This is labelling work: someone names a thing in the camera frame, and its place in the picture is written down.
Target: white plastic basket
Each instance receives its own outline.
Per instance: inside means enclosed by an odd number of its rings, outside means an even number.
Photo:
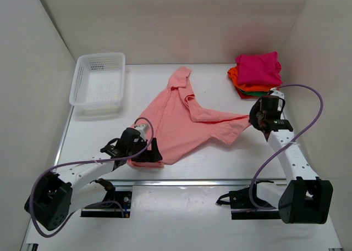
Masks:
[[[117,109],[123,98],[125,55],[97,53],[78,58],[70,104],[85,109]]]

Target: white table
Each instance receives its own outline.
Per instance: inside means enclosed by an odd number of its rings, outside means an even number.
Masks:
[[[75,108],[59,163],[90,159],[109,140],[119,137],[166,87],[169,77],[180,66],[128,65],[120,110],[102,116],[86,115]],[[202,106],[248,114],[254,101],[238,97],[227,78],[231,66],[186,65],[192,70],[191,84]],[[263,134],[250,127],[231,147],[208,142],[163,169],[133,169],[125,165],[104,177],[130,180],[120,182],[126,185],[140,185],[133,187],[131,218],[83,218],[77,212],[64,230],[50,239],[40,237],[30,224],[25,243],[38,243],[38,251],[341,248],[330,218],[325,225],[286,225],[280,220],[233,221],[229,207],[215,205],[219,196],[240,188],[234,184],[247,184],[272,153]],[[284,179],[278,160],[273,160],[261,177]]]
[[[59,163],[95,156],[105,144],[129,127],[153,99],[166,88],[171,74],[182,65],[127,65],[125,96],[117,113],[85,114],[75,108],[69,123]],[[230,64],[186,65],[196,100],[208,109],[248,114],[254,102],[241,100],[227,71]],[[246,129],[228,147],[209,141],[189,155],[163,169],[133,169],[123,166],[105,175],[107,179],[251,179],[273,150],[263,134]],[[264,169],[263,178],[284,179],[277,159]]]

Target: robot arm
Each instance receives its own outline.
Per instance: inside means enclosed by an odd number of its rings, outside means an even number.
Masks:
[[[250,122],[264,133],[275,152],[294,137],[291,124],[282,115],[284,105],[284,94],[275,90],[259,99],[250,113]],[[256,196],[277,208],[287,224],[324,224],[333,192],[331,183],[319,178],[295,142],[277,157],[288,185],[257,183]]]
[[[127,128],[121,138],[115,138],[100,150],[96,159],[120,159],[135,155],[147,146],[146,132],[149,125],[137,125]],[[157,162],[162,160],[156,138],[152,139],[151,150],[145,150],[137,157],[138,162]],[[73,212],[90,204],[103,201],[115,193],[115,187],[100,176],[112,172],[124,165],[127,160],[96,162],[70,166],[58,173],[48,172],[40,179],[34,193],[34,214],[36,220],[45,229],[52,231],[58,228]],[[29,213],[29,199],[25,204]]]

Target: white wall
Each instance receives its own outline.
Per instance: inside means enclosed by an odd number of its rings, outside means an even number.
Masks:
[[[121,51],[128,64],[162,64],[279,50],[306,0],[42,1],[75,59]]]
[[[317,172],[333,183],[331,216],[345,250],[352,250],[352,0],[308,0],[280,59],[288,82],[305,83],[323,95],[324,111],[302,138]],[[287,90],[296,129],[316,115],[307,90]]]
[[[74,60],[39,0],[0,0],[0,250],[19,250],[24,203],[53,164]]]

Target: black bracket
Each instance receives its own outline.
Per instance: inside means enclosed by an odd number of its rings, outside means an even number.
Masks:
[[[34,216],[48,231],[56,229],[65,221],[71,204],[71,183],[63,182],[58,176],[48,172],[39,180],[34,192]],[[29,198],[24,209],[29,213]]]
[[[281,110],[278,110],[279,102],[281,102]],[[268,140],[271,131],[287,129],[293,131],[292,125],[286,119],[281,119],[286,102],[278,96],[262,96],[251,108],[249,113],[249,123],[264,133]]]
[[[123,209],[126,208],[126,211],[124,210],[124,216],[122,216],[119,207],[115,204],[101,204],[82,209],[81,217],[130,218],[132,191],[114,191],[113,194],[107,192],[103,202],[107,200],[115,200],[122,206]]]
[[[110,140],[102,149],[101,153],[108,154],[112,159],[134,155],[147,146],[147,141],[140,137],[140,132],[136,129],[128,127],[121,135],[121,138]],[[157,162],[162,160],[156,138],[152,139],[151,149],[146,149],[137,157],[132,158],[135,162]],[[113,170],[124,165],[126,160],[116,160]]]
[[[329,181],[290,181],[279,201],[280,217],[286,224],[325,224],[333,187]]]
[[[256,197],[256,185],[253,188],[254,201],[265,207],[270,207],[267,202]],[[229,201],[223,200],[224,198],[229,197]],[[263,211],[255,210],[250,198],[249,198],[249,187],[239,189],[237,191],[230,191],[227,194],[224,194],[219,197],[216,201],[217,205],[230,205],[231,207],[231,219],[232,220],[272,220],[280,219],[279,212],[277,210],[272,211]],[[244,212],[237,212],[237,210],[251,210]]]

